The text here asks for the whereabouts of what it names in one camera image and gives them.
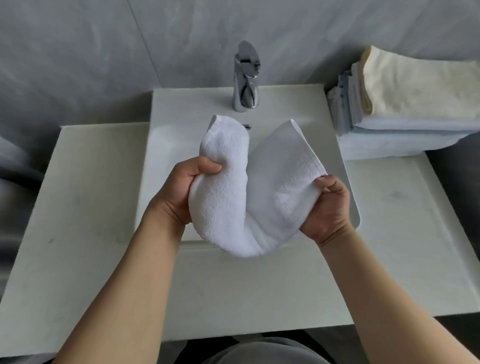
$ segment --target forearm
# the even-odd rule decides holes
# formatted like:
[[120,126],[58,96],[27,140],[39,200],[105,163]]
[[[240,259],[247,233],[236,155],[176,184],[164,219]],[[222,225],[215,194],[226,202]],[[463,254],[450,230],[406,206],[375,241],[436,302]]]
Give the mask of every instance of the forearm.
[[145,215],[55,364],[155,363],[182,229]]
[[345,228],[321,248],[373,364],[478,363]]

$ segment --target person's left arm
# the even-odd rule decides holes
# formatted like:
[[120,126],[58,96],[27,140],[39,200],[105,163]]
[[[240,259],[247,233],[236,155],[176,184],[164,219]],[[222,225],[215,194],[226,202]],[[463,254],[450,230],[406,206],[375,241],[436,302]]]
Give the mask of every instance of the person's left arm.
[[178,246],[191,222],[190,185],[197,174],[220,169],[205,157],[175,166],[54,364],[156,363]]

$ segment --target person's right arm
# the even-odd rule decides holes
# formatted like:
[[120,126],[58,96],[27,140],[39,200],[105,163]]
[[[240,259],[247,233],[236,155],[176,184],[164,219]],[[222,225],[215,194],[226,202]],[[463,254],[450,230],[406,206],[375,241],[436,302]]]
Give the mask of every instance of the person's right arm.
[[451,364],[480,361],[391,278],[348,219],[349,195],[334,176],[301,231],[330,267],[372,364]]

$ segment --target grout line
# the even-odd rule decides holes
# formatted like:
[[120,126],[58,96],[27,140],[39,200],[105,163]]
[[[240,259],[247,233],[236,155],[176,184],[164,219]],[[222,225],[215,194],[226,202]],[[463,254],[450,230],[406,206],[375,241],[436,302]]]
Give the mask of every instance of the grout line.
[[144,34],[142,33],[142,30],[140,29],[140,26],[139,26],[138,21],[137,21],[137,17],[135,16],[135,13],[133,12],[132,5],[130,4],[130,0],[126,0],[126,1],[127,1],[127,4],[129,6],[129,8],[130,8],[130,12],[132,13],[133,20],[135,20],[135,24],[137,25],[137,29],[138,29],[138,32],[140,33],[140,37],[142,37],[142,41],[143,41],[145,49],[148,53],[148,58],[150,59],[150,63],[152,64],[152,68],[153,68],[153,71],[155,72],[158,84],[160,85],[161,88],[163,88],[163,86],[160,82],[160,77],[158,76],[158,73],[157,73],[156,68],[155,68],[155,64],[153,62],[152,54],[150,53],[150,50],[148,49],[147,43],[145,42]]

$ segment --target white sink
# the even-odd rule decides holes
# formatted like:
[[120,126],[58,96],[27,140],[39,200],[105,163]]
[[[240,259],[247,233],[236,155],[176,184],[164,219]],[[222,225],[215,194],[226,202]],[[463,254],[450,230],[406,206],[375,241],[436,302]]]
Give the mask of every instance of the white sink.
[[[260,105],[245,113],[233,110],[231,87],[160,89],[153,92],[136,226],[173,166],[198,155],[200,142],[214,114],[231,116],[242,124],[251,124],[251,150],[281,123],[294,119],[327,172],[339,177],[351,192],[323,85],[263,86],[259,89]],[[354,227],[359,226],[360,216],[353,195],[350,219]],[[298,233],[292,243],[306,239]],[[190,224],[182,241],[198,240],[201,238]],[[207,243],[201,246],[210,247]]]

